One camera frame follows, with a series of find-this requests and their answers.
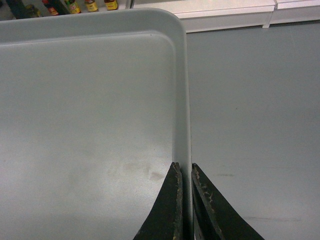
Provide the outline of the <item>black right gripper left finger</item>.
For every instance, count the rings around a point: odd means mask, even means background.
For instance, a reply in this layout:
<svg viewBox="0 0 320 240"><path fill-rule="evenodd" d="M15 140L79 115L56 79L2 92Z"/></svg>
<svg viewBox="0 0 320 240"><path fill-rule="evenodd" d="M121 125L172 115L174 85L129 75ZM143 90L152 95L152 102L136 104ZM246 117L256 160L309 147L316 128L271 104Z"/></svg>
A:
<svg viewBox="0 0 320 240"><path fill-rule="evenodd" d="M135 240L181 240L183 238L183 177L172 162L158 196Z"/></svg>

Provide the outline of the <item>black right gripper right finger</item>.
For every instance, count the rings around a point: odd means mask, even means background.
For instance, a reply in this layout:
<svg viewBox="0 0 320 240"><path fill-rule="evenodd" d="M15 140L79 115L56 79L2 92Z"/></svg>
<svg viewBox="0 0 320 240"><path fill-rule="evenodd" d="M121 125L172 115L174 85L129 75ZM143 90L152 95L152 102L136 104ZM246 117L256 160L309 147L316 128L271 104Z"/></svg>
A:
<svg viewBox="0 0 320 240"><path fill-rule="evenodd" d="M196 163L192 164L193 207L203 240L262 240Z"/></svg>

